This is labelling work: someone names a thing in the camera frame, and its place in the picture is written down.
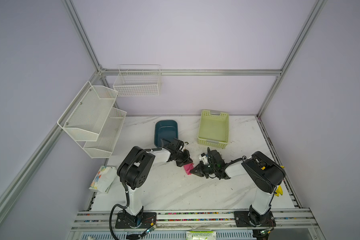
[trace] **white wall panel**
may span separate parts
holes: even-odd
[[[262,120],[326,239],[360,239],[360,0],[327,1]]]
[[[108,76],[110,86],[115,76]],[[256,114],[274,76],[162,76],[160,96],[117,97],[128,115],[201,114],[212,109],[230,114]]]
[[[93,72],[60,0],[0,0],[0,196]],[[68,136],[56,147],[0,239],[66,238],[99,163]]]
[[[0,240],[65,240],[104,159],[91,159],[65,132],[0,228]]]
[[[315,0],[75,0],[105,68],[278,69]]]

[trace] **tissue box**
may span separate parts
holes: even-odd
[[[117,176],[115,167],[101,166],[95,179],[92,181],[89,190],[93,192],[107,193],[109,186]]]

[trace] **black motor joint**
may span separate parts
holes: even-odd
[[[227,164],[221,158],[218,151],[211,151],[210,148],[208,148],[206,156],[208,158],[208,163],[204,164],[203,161],[200,161],[199,164],[190,171],[190,173],[199,177],[209,178],[211,174],[214,174],[215,176],[212,176],[211,178],[217,177],[218,179],[230,179],[230,177],[225,174],[225,167]]]
[[[190,158],[189,151],[184,149],[184,142],[177,138],[173,138],[169,144],[164,145],[164,148],[171,153],[168,162],[176,161],[176,165],[178,167],[182,167],[193,162]]]

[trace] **robotic arm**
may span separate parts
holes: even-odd
[[[153,163],[175,161],[178,167],[192,163],[189,151],[184,149],[184,142],[174,138],[164,147],[155,149],[142,149],[133,147],[117,170],[117,175],[125,189],[127,198],[123,206],[124,219],[127,224],[139,227],[143,217],[141,203],[141,189],[147,179]]]
[[[191,170],[191,173],[199,177],[208,178],[215,174],[219,179],[230,179],[248,174],[258,188],[245,221],[258,227],[269,218],[273,196],[283,194],[279,185],[285,177],[285,171],[281,166],[260,151],[248,159],[243,156],[227,164],[216,150],[210,151],[209,148],[208,153],[200,155],[199,158],[200,163]]]
[[[230,179],[249,174],[258,188],[245,222],[257,227],[269,219],[273,196],[283,194],[279,185],[285,177],[285,171],[281,166],[259,151],[248,159],[243,156],[227,164],[218,151],[211,151],[209,148],[208,153],[202,154],[199,158],[200,163],[191,173],[200,177],[208,178],[214,174],[219,179]],[[152,164],[169,161],[176,161],[179,167],[192,162],[182,141],[174,139],[165,147],[156,149],[135,146],[119,166],[117,175],[120,176],[127,198],[127,204],[123,206],[123,215],[130,227],[137,228],[142,222],[143,205],[139,187],[144,184]]]

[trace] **basket handle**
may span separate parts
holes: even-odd
[[[212,115],[220,115],[221,112],[219,112],[219,111],[214,111],[214,110],[210,110],[210,114],[212,114]]]
[[[219,141],[207,140],[206,142],[219,144]]]

